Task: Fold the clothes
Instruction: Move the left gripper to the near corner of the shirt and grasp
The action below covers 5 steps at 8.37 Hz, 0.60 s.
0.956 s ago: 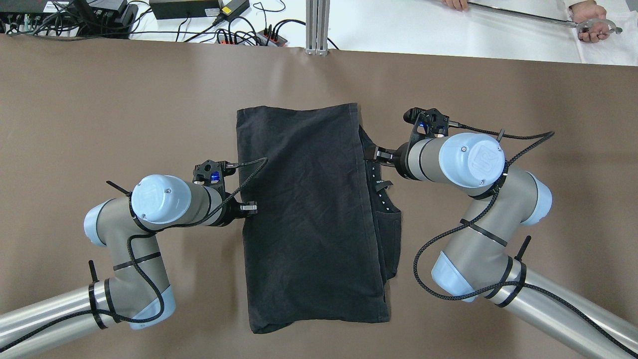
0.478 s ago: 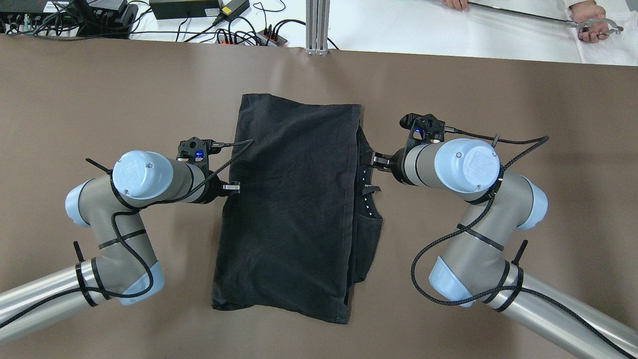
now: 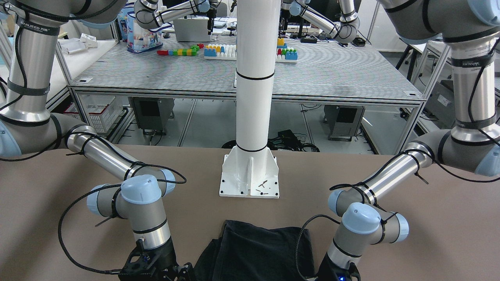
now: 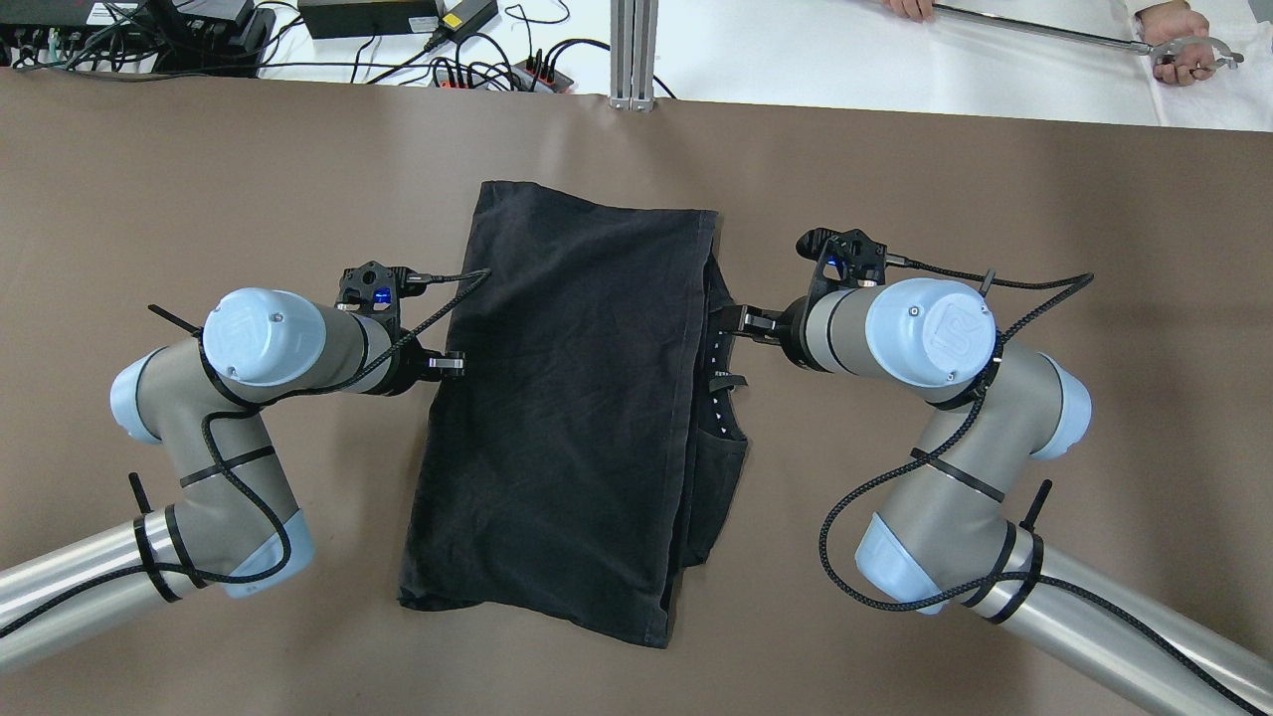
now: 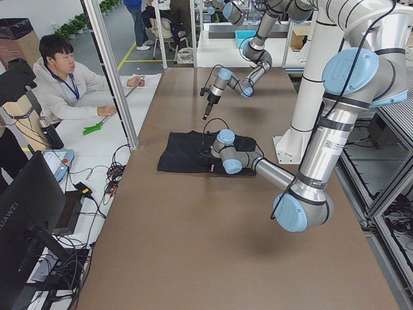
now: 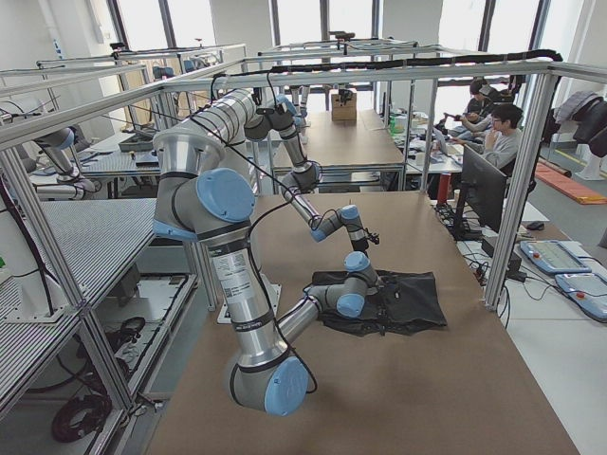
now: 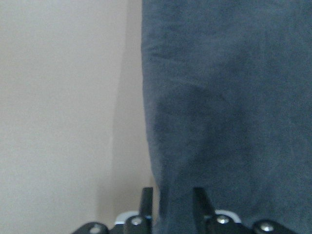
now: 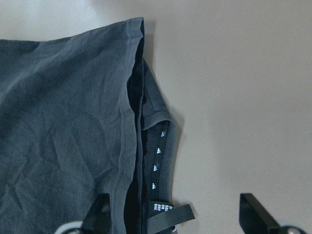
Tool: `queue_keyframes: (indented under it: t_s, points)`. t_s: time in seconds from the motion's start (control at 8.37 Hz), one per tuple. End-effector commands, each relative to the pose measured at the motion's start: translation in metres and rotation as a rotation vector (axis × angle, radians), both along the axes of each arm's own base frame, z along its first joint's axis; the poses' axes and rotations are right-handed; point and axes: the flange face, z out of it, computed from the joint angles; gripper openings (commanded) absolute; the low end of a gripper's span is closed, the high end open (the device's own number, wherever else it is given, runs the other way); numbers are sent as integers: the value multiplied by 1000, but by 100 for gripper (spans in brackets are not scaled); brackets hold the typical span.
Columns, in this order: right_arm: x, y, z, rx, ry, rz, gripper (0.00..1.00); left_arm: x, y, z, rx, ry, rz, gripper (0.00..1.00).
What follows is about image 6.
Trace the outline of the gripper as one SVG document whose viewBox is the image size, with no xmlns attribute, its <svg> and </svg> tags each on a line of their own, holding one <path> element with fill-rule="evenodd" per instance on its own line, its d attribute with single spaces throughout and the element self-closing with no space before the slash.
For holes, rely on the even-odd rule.
<svg viewBox="0 0 607 455">
<path fill-rule="evenodd" d="M 362 252 L 363 254 L 368 250 L 369 244 L 379 244 L 379 235 L 375 232 L 370 232 L 367 228 L 350 231 L 349 238 L 353 250 Z"/>
<path fill-rule="evenodd" d="M 401 331 L 401 300 L 398 278 L 387 281 L 372 299 L 372 322 L 377 332 Z"/>
</svg>

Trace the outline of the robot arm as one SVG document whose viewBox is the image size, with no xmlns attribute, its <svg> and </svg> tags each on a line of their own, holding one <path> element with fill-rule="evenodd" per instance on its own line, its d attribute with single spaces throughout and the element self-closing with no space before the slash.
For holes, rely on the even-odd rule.
<svg viewBox="0 0 607 455">
<path fill-rule="evenodd" d="M 346 205 L 321 215 L 304 197 L 315 190 L 322 176 L 319 163 L 308 159 L 296 125 L 297 109 L 288 98 L 275 95 L 264 106 L 254 109 L 254 116 L 244 126 L 245 137 L 251 141 L 265 138 L 276 131 L 282 139 L 292 168 L 278 181 L 284 200 L 306 221 L 312 238 L 321 242 L 334 232 L 345 229 L 355 251 L 366 252 L 370 244 L 377 245 L 379 237 L 364 227 L 359 209 Z"/>
<path fill-rule="evenodd" d="M 283 197 L 322 241 L 345 229 L 352 251 L 343 282 L 307 287 L 285 316 L 277 318 L 254 262 L 251 215 L 256 198 L 248 179 L 226 164 L 236 140 L 251 141 L 276 131 L 292 163 L 282 179 Z M 319 179 L 308 159 L 292 112 L 284 102 L 263 103 L 251 89 L 236 89 L 155 135 L 160 181 L 153 220 L 159 237 L 202 244 L 221 285 L 239 352 L 229 389 L 238 405 L 271 415 L 294 412 L 314 386 L 314 378 L 293 348 L 293 340 L 325 310 L 353 319 L 382 280 L 367 256 L 373 238 L 354 205 L 322 215 L 307 201 Z"/>
</svg>

